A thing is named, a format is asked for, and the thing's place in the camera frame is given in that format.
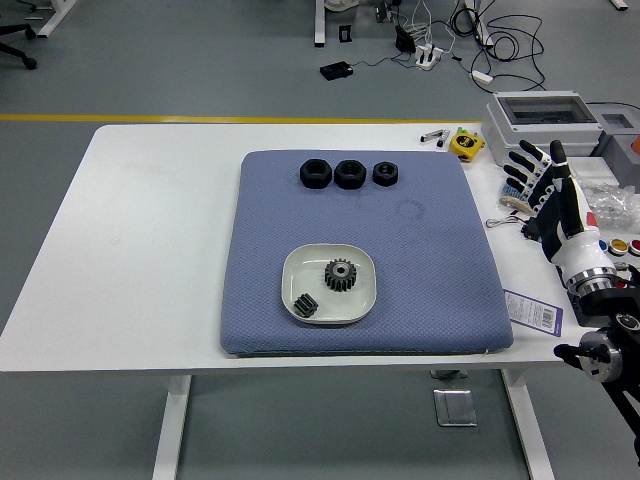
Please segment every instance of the yellow tape measure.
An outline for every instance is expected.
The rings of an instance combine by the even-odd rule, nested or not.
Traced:
[[[483,146],[484,140],[459,128],[451,139],[449,151],[455,153],[463,162],[470,162]]]

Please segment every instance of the electrical box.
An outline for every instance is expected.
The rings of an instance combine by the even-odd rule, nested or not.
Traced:
[[[482,133],[503,165],[510,151],[520,150],[520,140],[547,153],[560,140],[567,156],[589,156],[602,126],[576,92],[497,92],[487,104]]]
[[[592,112],[604,130],[594,155],[604,158],[621,188],[640,189],[640,155],[631,148],[640,135],[640,121],[624,106],[594,105]]]

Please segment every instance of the chair wheel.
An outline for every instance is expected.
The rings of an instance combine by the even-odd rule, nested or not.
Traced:
[[[22,59],[22,62],[24,63],[24,66],[29,70],[35,70],[36,68],[38,68],[38,62],[36,62],[35,58],[24,58]]]

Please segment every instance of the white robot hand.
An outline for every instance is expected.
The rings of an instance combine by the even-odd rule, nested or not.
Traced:
[[[560,268],[562,280],[573,294],[583,296],[610,288],[616,270],[600,248],[596,218],[571,175],[562,143],[551,142],[551,156],[526,141],[520,146],[533,160],[512,152],[509,157],[516,166],[505,165],[504,170],[511,186],[529,193],[527,201],[537,212],[547,260]]]

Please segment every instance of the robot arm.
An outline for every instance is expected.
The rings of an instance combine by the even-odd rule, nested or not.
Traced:
[[[635,278],[640,272],[634,269],[632,282],[616,287],[616,269],[599,246],[595,216],[571,175],[562,144],[552,142],[550,156],[526,141],[520,146],[533,158],[510,152],[507,183],[537,213],[544,254],[579,298],[582,313],[609,319],[586,333],[579,346],[558,345],[554,354],[602,384],[635,434],[640,459],[640,415],[626,397],[640,402],[640,278]]]
[[[616,270],[599,246],[600,230],[594,214],[572,177],[559,141],[551,143],[551,156],[526,141],[527,160],[510,152],[513,165],[505,165],[507,183],[525,194],[537,212],[542,249],[547,260],[560,268],[565,286],[579,291],[611,288]]]

